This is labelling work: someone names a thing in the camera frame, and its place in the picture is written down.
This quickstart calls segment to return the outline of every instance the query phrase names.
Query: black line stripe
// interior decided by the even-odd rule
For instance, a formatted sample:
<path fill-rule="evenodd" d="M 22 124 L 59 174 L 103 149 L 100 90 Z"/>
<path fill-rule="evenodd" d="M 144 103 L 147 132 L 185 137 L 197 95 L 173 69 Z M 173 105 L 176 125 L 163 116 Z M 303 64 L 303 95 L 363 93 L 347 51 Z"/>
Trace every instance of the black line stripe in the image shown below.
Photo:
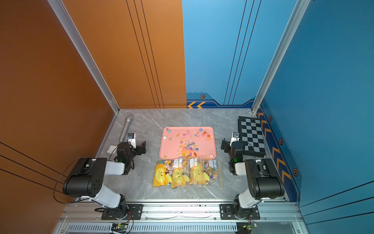
<path fill-rule="evenodd" d="M 18 164 L 18 165 L 21 165 L 21 166 L 23 166 L 23 167 L 26 167 L 25 165 L 22 165 L 21 163 L 18 163 L 18 162 L 14 161 L 14 160 L 11 160 L 10 158 L 7 158 L 7 157 L 5 157 L 5 156 L 2 156 L 1 154 L 0 154 L 0 156 L 3 157 L 3 158 L 5 158 L 5 159 L 8 159 L 9 161 L 12 161 L 12 162 Z M 50 178 L 51 180 L 54 180 L 54 181 L 57 182 L 57 180 L 55 180 L 55 179 L 53 179 L 53 178 L 51 178 L 51 177 L 49 177 L 49 176 L 46 176 L 45 174 L 42 174 L 42 173 L 40 173 L 40 172 L 38 172 L 38 171 L 36 171 L 36 170 L 34 170 L 34 169 L 31 169 L 31 168 L 29 168 L 29 167 L 26 167 L 26 168 L 29 169 L 29 170 L 31 170 L 31 171 L 34 171 L 34 172 L 36 172 L 36 173 L 38 173 L 38 174 L 40 174 L 40 175 L 42 175 L 42 176 L 45 176 L 45 177 L 47 177 L 47 178 Z"/>
<path fill-rule="evenodd" d="M 231 77 L 231 72 L 232 72 L 232 70 L 233 70 L 233 66 L 234 66 L 234 59 L 235 59 L 235 54 L 236 54 L 236 48 L 237 48 L 237 44 L 238 44 L 238 42 L 239 42 L 240 30 L 242 29 L 242 23 L 243 23 L 243 18 L 244 18 L 244 12 L 245 12 L 245 6 L 246 6 L 246 5 L 247 5 L 247 0 L 245 0 L 244 11 L 243 11 L 243 16 L 242 16 L 242 21 L 240 22 L 239 34 L 237 35 L 236 46 L 235 46 L 234 57 L 233 57 L 233 63 L 231 64 L 231 70 L 230 70 L 230 75 L 229 75 L 229 81 L 227 82 L 227 88 L 226 88 L 225 100 L 223 101 L 223 104 L 224 104 L 224 105 L 225 105 L 225 102 L 226 102 L 227 91 L 229 90 L 230 77 Z"/>
<path fill-rule="evenodd" d="M 162 98 L 162 91 L 161 91 L 161 86 L 160 86 L 160 81 L 159 81 L 159 75 L 157 74 L 156 62 L 155 62 L 155 60 L 154 60 L 153 49 L 152 49 L 152 44 L 151 44 L 151 38 L 149 37 L 149 31 L 148 31 L 148 26 L 147 26 L 147 20 L 145 19 L 145 13 L 144 13 L 144 8 L 143 8 L 143 2 L 142 2 L 142 0 L 140 0 L 140 2 L 141 2 L 141 7 L 142 7 L 142 9 L 143 9 L 143 15 L 144 15 L 145 26 L 146 26 L 146 28 L 147 28 L 148 39 L 149 39 L 149 45 L 151 46 L 151 53 L 152 53 L 152 57 L 153 57 L 154 68 L 155 68 L 155 70 L 156 70 L 157 82 L 159 83 L 159 89 L 160 89 L 160 95 L 161 95 L 162 106 L 165 108 L 164 103 L 163 103 L 163 98 Z"/>
<path fill-rule="evenodd" d="M 236 77 L 236 73 L 237 73 L 237 68 L 239 67 L 240 58 L 241 58 L 241 56 L 242 56 L 243 45 L 244 45 L 244 42 L 245 42 L 245 36 L 247 35 L 247 30 L 248 30 L 248 26 L 249 26 L 249 21 L 251 20 L 251 15 L 252 15 L 252 10 L 253 10 L 253 5 L 254 5 L 254 4 L 255 4 L 255 1 L 253 0 L 252 8 L 251 8 L 251 13 L 249 14 L 249 19 L 248 19 L 247 28 L 245 29 L 245 34 L 244 34 L 244 39 L 243 39 L 242 49 L 240 50 L 239 60 L 237 61 L 237 65 L 236 65 L 236 71 L 235 71 L 235 75 L 234 75 L 233 86 L 231 87 L 230 96 L 229 96 L 229 101 L 228 101 L 227 105 L 229 105 L 229 103 L 230 103 L 231 94 L 232 94 L 232 92 L 233 92 L 234 83 L 235 83 L 235 77 Z"/>
<path fill-rule="evenodd" d="M 26 179 L 25 177 L 22 177 L 22 176 L 16 175 L 16 174 L 11 173 L 11 172 L 9 172 L 9 171 L 6 171 L 6 170 L 4 170 L 4 169 L 1 169 L 1 168 L 0 168 L 0 170 L 2 170 L 2 171 L 4 171 L 4 172 L 8 172 L 9 174 L 12 174 L 12 175 L 14 175 L 14 176 L 17 176 L 17 177 L 19 177 L 19 178 L 22 178 L 22 179 L 28 180 L 28 181 L 30 181 L 30 182 L 36 183 L 36 184 L 38 184 L 38 185 L 41 185 L 41 186 L 43 186 L 43 187 L 46 187 L 46 188 L 49 188 L 49 189 L 53 190 L 53 188 L 50 188 L 50 187 L 45 186 L 45 185 L 42 185 L 42 184 L 40 184 L 40 183 L 38 183 L 38 182 L 35 182 L 35 181 L 32 181 L 32 180 Z"/>
<path fill-rule="evenodd" d="M 154 90 L 155 90 L 155 92 L 156 92 L 156 97 L 157 97 L 157 101 L 158 101 L 158 103 L 159 103 L 159 107 L 161 107 L 161 105 L 160 105 L 160 100 L 159 100 L 159 96 L 158 96 L 158 94 L 157 94 L 156 84 L 155 84 L 155 82 L 154 82 L 154 78 L 153 78 L 153 72 L 152 72 L 152 68 L 151 68 L 151 62 L 149 61 L 149 56 L 148 56 L 147 46 L 145 45 L 145 40 L 144 40 L 143 30 L 141 29 L 141 24 L 140 24 L 139 14 L 138 14 L 138 10 L 137 10 L 137 5 L 135 4 L 135 0 L 134 0 L 134 5 L 135 5 L 135 11 L 137 12 L 137 17 L 138 17 L 138 22 L 139 22 L 139 27 L 140 27 L 141 36 L 142 36 L 142 38 L 143 38 L 143 43 L 144 43 L 145 53 L 147 54 L 147 59 L 148 59 L 148 64 L 149 64 L 149 69 L 151 70 L 151 75 L 152 75 L 152 80 L 153 80 Z"/>
<path fill-rule="evenodd" d="M 313 212 L 313 213 L 310 213 L 310 214 L 307 214 L 307 215 L 312 215 L 312 214 L 319 213 L 319 212 L 322 212 L 322 211 L 331 210 L 331 209 L 334 209 L 334 208 L 350 205 L 350 204 L 357 203 L 357 202 L 360 202 L 360 201 L 366 201 L 366 200 L 369 200 L 369 199 L 372 199 L 372 198 L 374 198 L 374 197 L 368 197 L 368 198 L 361 199 L 361 200 L 358 200 L 358 201 L 353 201 L 353 202 L 350 202 L 350 203 L 347 203 L 347 204 L 344 204 L 344 205 L 335 206 L 335 207 L 332 207 L 332 208 L 316 211 L 316 212 Z"/>
<path fill-rule="evenodd" d="M 1 143 L 1 144 L 3 144 L 3 145 L 5 145 L 5 146 L 6 146 L 6 147 L 8 147 L 9 149 L 12 149 L 12 150 L 14 150 L 14 151 L 18 152 L 18 153 L 22 154 L 23 156 L 25 156 L 25 157 L 27 157 L 27 158 L 29 158 L 29 159 L 31 159 L 31 160 L 33 160 L 33 161 L 37 162 L 37 163 L 39 163 L 39 164 L 41 164 L 41 165 L 43 165 L 43 166 L 45 166 L 45 167 L 49 168 L 49 169 L 51 169 L 52 171 L 54 171 L 54 172 L 57 172 L 58 174 L 60 174 L 60 175 L 61 175 L 61 173 L 60 173 L 60 172 L 58 172 L 58 171 L 56 171 L 56 170 L 54 170 L 54 169 L 52 169 L 52 168 L 50 168 L 50 167 L 48 167 L 48 166 L 44 165 L 43 163 L 41 163 L 41 162 L 39 162 L 39 161 L 37 161 L 37 160 L 35 160 L 35 159 L 33 159 L 33 158 L 31 158 L 31 157 L 27 156 L 27 155 L 26 155 L 26 154 L 24 154 L 24 153 L 21 153 L 21 152 L 19 152 L 18 150 L 16 150 L 16 149 L 14 149 L 14 148 L 10 147 L 9 145 L 6 145 L 6 144 L 4 144 L 3 142 L 0 142 L 0 143 Z"/>
<path fill-rule="evenodd" d="M 253 29 L 255 28 L 255 24 L 256 24 L 256 20 L 257 20 L 258 12 L 259 12 L 259 10 L 260 10 L 261 2 L 262 2 L 262 0 L 260 0 L 260 4 L 259 4 L 258 9 L 257 9 L 257 14 L 256 14 L 255 22 L 253 23 L 251 36 L 249 37 L 249 42 L 248 42 L 248 46 L 247 46 L 247 51 L 245 52 L 245 56 L 244 56 L 244 60 L 243 60 L 243 64 L 242 64 L 242 69 L 240 70 L 239 79 L 237 80 L 236 89 L 235 89 L 235 93 L 234 93 L 234 97 L 233 97 L 233 101 L 231 102 L 231 105 L 234 103 L 234 99 L 235 99 L 235 95 L 236 95 L 236 91 L 237 91 L 237 86 L 239 85 L 240 77 L 241 77 L 241 75 L 242 75 L 242 71 L 243 71 L 243 67 L 244 67 L 244 62 L 245 62 L 245 58 L 247 57 L 247 52 L 248 52 L 248 48 L 249 48 L 249 43 L 251 42 L 251 38 L 252 38 L 252 34 L 253 34 Z"/>
<path fill-rule="evenodd" d="M 149 89 L 151 90 L 151 95 L 152 95 L 154 107 L 156 108 L 156 102 L 154 101 L 154 97 L 153 97 L 153 93 L 152 93 L 152 88 L 151 88 L 151 83 L 149 82 L 148 73 L 147 73 L 147 70 L 145 68 L 145 63 L 144 63 L 143 55 L 141 54 L 141 49 L 140 49 L 140 44 L 139 44 L 139 41 L 138 41 L 137 32 L 135 31 L 134 22 L 132 21 L 132 16 L 131 16 L 131 13 L 130 13 L 130 7 L 129 7 L 129 3 L 127 2 L 127 0 L 126 0 L 126 4 L 127 4 L 127 8 L 129 9 L 129 14 L 130 14 L 131 22 L 132 22 L 132 27 L 134 28 L 135 37 L 137 38 L 139 52 L 140 52 L 141 60 L 143 61 L 143 66 L 144 66 L 145 74 L 147 75 Z"/>
<path fill-rule="evenodd" d="M 334 195 L 331 195 L 331 196 L 328 196 L 328 197 L 325 197 L 325 198 L 319 199 L 319 200 L 317 200 L 317 201 L 314 201 L 314 202 L 308 203 L 308 204 L 306 204 L 306 205 L 300 206 L 300 208 L 301 208 L 301 207 L 304 207 L 304 206 L 307 206 L 307 205 L 310 205 L 310 204 L 313 204 L 313 203 L 318 202 L 318 201 L 322 201 L 322 200 L 324 200 L 324 199 L 326 199 L 326 198 L 330 198 L 330 197 L 333 197 L 333 196 L 336 196 L 336 195 L 342 194 L 342 193 L 344 193 L 344 192 L 348 192 L 348 191 L 350 191 L 350 190 L 353 190 L 353 189 L 356 189 L 356 188 L 362 187 L 362 186 L 364 186 L 364 185 L 368 185 L 368 184 L 370 184 L 370 183 L 372 183 L 372 182 L 374 182 L 374 180 L 373 180 L 373 181 L 370 181 L 370 182 L 367 182 L 367 183 L 365 183 L 365 184 L 362 184 L 362 185 L 356 186 L 356 187 L 354 187 L 354 188 L 350 188 L 350 189 L 344 190 L 343 192 L 338 192 L 337 194 L 334 194 Z"/>
<path fill-rule="evenodd" d="M 350 216 L 341 217 L 341 218 L 336 218 L 336 219 L 329 219 L 329 220 L 324 220 L 324 221 L 314 222 L 314 223 L 310 223 L 310 224 L 318 224 L 318 223 L 323 223 L 323 222 L 327 222 L 327 221 L 333 221 L 333 220 L 337 220 L 337 219 L 345 219 L 345 218 L 356 217 L 356 216 L 360 216 L 360 215 L 369 215 L 369 214 L 372 214 L 372 213 L 374 213 L 374 211 L 372 211 L 372 212 L 368 212 L 368 213 L 363 213 L 363 214 L 358 214 L 358 215 L 350 215 Z"/>

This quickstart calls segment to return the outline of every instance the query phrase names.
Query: yellow toy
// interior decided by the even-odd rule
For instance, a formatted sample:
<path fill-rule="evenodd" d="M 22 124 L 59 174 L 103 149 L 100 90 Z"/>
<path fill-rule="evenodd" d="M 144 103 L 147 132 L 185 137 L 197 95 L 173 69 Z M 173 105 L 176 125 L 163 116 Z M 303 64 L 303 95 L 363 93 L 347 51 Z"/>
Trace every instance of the yellow toy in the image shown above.
<path fill-rule="evenodd" d="M 208 174 L 206 174 L 202 170 L 202 166 L 200 163 L 197 164 L 197 166 L 194 166 L 191 168 L 191 179 L 190 179 L 190 185 L 192 184 L 198 184 L 198 185 L 204 185 L 207 181 L 209 181 L 210 178 Z"/>
<path fill-rule="evenodd" d="M 183 169 L 181 167 L 174 169 L 172 175 L 171 188 L 186 186 L 186 182 L 189 182 L 190 178 L 187 175 L 183 175 Z"/>
<path fill-rule="evenodd" d="M 154 171 L 153 187 L 166 186 L 171 180 L 171 176 L 166 174 L 166 165 L 158 164 Z"/>

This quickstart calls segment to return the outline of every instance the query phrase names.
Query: marble surface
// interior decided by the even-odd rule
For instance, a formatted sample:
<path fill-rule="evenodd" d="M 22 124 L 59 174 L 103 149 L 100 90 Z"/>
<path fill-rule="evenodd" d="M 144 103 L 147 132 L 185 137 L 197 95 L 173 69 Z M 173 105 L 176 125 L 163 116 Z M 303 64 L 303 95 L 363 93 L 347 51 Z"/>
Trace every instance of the marble surface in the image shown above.
<path fill-rule="evenodd" d="M 248 109 L 145 109 L 121 110 L 110 130 L 99 157 L 109 158 L 110 145 L 119 143 L 125 118 L 133 116 L 129 133 L 136 133 L 137 145 L 147 142 L 147 153 L 134 159 L 135 169 L 125 176 L 105 176 L 104 184 L 114 192 L 132 199 L 233 199 L 248 188 L 245 176 L 234 176 L 229 172 L 229 155 L 221 150 L 221 141 L 231 139 L 237 131 L 239 116 L 251 117 Z M 162 130 L 173 126 L 210 126 L 214 129 L 217 158 L 221 162 L 223 189 L 209 186 L 187 185 L 171 189 L 170 186 L 153 187 L 154 169 L 160 161 L 159 151 Z"/>

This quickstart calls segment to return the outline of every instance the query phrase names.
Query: metal bracket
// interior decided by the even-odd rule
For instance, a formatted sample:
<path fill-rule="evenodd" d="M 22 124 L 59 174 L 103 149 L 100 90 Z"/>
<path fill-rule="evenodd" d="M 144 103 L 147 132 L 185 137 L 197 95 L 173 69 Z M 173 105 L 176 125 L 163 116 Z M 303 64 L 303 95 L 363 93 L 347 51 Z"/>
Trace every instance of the metal bracket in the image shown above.
<path fill-rule="evenodd" d="M 220 212 L 221 212 L 221 219 L 223 220 L 239 219 L 234 214 L 233 204 L 220 204 Z M 251 218 L 254 220 L 260 219 L 260 213 L 258 212 L 257 206 L 252 209 L 241 209 L 241 212 L 249 214 Z"/>
<path fill-rule="evenodd" d="M 130 213 L 131 213 L 131 218 L 133 220 L 140 220 L 141 214 L 143 212 L 143 204 L 128 204 Z M 102 220 L 118 220 L 114 218 L 117 212 L 109 210 L 108 212 L 103 212 L 101 219 Z M 126 215 L 123 219 L 121 220 L 128 220 L 130 218 L 129 215 Z"/>

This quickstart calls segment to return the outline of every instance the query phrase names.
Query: black and white checkered board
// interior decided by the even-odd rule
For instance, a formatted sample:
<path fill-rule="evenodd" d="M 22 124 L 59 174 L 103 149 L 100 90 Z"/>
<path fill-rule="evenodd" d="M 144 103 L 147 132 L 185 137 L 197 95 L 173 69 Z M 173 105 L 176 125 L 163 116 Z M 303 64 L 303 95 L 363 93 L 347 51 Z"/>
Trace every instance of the black and white checkered board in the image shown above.
<path fill-rule="evenodd" d="M 239 116 L 238 130 L 240 141 L 245 145 L 243 154 L 265 156 L 264 136 L 259 119 Z"/>

